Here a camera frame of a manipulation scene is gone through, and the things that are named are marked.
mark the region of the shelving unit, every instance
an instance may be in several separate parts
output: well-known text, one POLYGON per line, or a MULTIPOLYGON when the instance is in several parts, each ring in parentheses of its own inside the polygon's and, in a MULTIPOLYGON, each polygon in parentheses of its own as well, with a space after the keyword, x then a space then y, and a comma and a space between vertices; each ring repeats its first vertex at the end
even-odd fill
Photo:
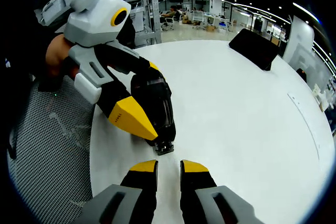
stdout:
MULTIPOLYGON (((143 47, 161 43, 160 14, 158 0, 125 0, 132 5, 130 12, 136 29, 135 46, 143 47)), ((42 9, 35 10, 38 21, 49 27, 59 28, 69 14, 71 0, 51 0, 42 9)))

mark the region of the human hand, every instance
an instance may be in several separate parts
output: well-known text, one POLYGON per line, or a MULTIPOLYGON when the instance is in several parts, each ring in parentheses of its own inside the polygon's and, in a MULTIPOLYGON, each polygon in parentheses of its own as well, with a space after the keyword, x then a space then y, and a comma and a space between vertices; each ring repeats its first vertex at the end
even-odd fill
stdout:
MULTIPOLYGON (((54 78, 60 75, 62 62, 68 57, 69 50, 73 43, 68 41, 63 34, 56 36, 48 46, 46 52, 46 65, 48 77, 54 78)), ((73 67, 67 73, 71 78, 75 78, 78 73, 79 67, 73 67)))

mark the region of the cardboard box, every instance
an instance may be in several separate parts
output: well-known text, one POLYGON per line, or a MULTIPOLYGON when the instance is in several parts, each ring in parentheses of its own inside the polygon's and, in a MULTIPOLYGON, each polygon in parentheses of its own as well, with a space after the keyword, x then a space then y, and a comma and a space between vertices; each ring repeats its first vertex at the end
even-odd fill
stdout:
POLYGON ((215 31, 216 27, 215 26, 207 26, 206 30, 207 31, 215 31))
POLYGON ((187 21, 188 21, 188 16, 183 16, 182 23, 187 24, 187 21))

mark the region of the desk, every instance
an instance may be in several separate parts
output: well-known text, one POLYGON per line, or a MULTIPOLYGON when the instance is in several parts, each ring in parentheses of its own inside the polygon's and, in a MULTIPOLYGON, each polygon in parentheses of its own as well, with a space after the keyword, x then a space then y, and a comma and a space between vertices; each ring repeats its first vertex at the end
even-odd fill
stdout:
POLYGON ((206 19, 208 18, 212 18, 214 21, 212 23, 208 23, 209 25, 211 26, 215 26, 216 28, 219 27, 219 23, 224 20, 223 18, 221 17, 218 17, 218 16, 215 16, 215 15, 211 15, 211 14, 205 14, 203 15, 206 19))
MULTIPOLYGON (((264 223, 298 223, 328 179, 335 151, 327 118, 296 72, 280 57, 271 71, 261 71, 228 41, 176 41, 137 52, 155 62, 172 90, 175 151, 156 156, 96 107, 90 145, 93 196, 120 184, 134 164, 155 158, 159 184, 153 223, 183 223, 180 160, 188 159, 252 204, 264 223), (310 130, 288 93, 310 117, 310 130)), ((131 76, 116 75, 129 89, 131 76)))

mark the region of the yellow panel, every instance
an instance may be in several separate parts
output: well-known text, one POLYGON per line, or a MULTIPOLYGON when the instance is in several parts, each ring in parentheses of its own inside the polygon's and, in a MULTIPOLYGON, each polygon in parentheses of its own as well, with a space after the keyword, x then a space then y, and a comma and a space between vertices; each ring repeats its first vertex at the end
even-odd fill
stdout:
POLYGON ((149 64, 150 64, 150 66, 151 66, 152 68, 155 68, 157 71, 159 70, 158 67, 157 67, 154 63, 149 62, 149 64))
POLYGON ((183 164, 184 164, 184 172, 186 173, 200 173, 200 172, 209 172, 209 170, 199 164, 199 163, 195 163, 195 162, 191 162, 189 160, 182 160, 183 164))
POLYGON ((148 140, 154 140, 158 136, 147 115, 133 97, 118 101, 113 107, 109 121, 124 131, 148 140))
POLYGON ((130 170, 135 170, 137 172, 154 172, 156 160, 150 160, 134 165, 130 170))
POLYGON ((117 16, 119 15, 119 13, 121 13, 123 10, 125 10, 127 12, 127 9, 125 7, 120 8, 119 10, 117 10, 117 12, 114 14, 114 16, 111 18, 111 26, 116 26, 114 24, 115 19, 117 18, 117 16))

